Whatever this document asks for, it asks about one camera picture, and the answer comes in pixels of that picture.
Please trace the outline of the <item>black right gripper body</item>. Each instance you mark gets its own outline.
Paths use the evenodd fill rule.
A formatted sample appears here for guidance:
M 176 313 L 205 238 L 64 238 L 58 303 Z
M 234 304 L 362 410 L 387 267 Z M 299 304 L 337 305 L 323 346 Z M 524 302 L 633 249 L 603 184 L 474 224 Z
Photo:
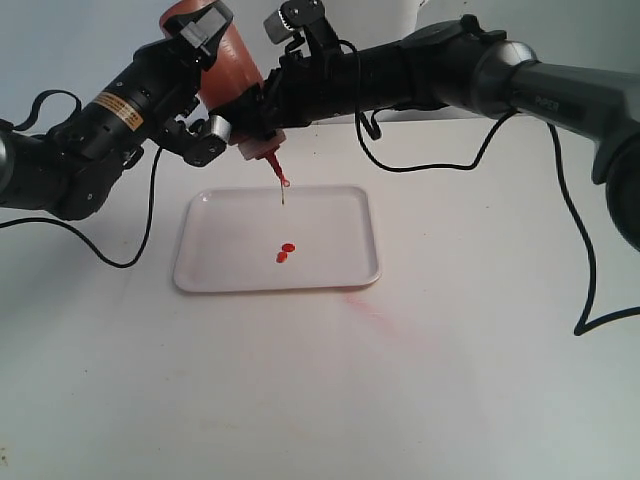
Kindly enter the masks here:
M 227 103 L 234 141 L 267 140 L 278 129 L 304 128 L 360 110 L 358 52 L 333 55 L 326 71 L 313 67 L 309 57 L 281 60 L 262 85 Z

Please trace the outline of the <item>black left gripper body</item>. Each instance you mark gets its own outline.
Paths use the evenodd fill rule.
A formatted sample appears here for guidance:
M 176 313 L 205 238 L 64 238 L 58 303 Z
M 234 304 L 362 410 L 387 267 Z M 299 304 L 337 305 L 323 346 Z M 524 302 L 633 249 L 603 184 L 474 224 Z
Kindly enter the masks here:
M 142 107 L 143 136 L 189 165 L 205 167 L 227 149 L 207 138 L 206 120 L 191 127 L 179 121 L 198 105 L 201 77 L 217 60 L 204 56 L 184 40 L 161 40 L 138 49 L 123 72 L 133 82 L 131 98 Z

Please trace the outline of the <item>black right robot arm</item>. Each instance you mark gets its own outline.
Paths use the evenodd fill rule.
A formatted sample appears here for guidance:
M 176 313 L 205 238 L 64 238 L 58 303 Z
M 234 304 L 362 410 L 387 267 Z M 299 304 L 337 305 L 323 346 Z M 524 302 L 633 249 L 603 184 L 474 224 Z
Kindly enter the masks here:
M 523 113 L 593 141 L 592 181 L 605 186 L 622 237 L 638 244 L 638 76 L 544 63 L 528 45 L 482 29 L 472 15 L 361 51 L 306 27 L 263 86 L 218 114 L 255 139 L 353 115 L 377 140 L 381 111 L 446 107 L 487 118 Z

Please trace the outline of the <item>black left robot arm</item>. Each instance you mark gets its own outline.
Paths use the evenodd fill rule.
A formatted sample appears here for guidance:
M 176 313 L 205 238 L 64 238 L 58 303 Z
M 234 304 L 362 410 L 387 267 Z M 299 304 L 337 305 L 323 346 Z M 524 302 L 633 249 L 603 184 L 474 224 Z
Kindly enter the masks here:
M 221 155 L 231 135 L 218 115 L 187 127 L 204 72 L 216 63 L 233 14 L 221 1 L 166 20 L 165 39 L 139 48 L 131 63 L 90 103 L 77 104 L 44 135 L 26 135 L 48 97 L 40 94 L 27 120 L 1 124 L 1 205 L 85 219 L 105 203 L 122 173 L 154 141 L 192 166 Z

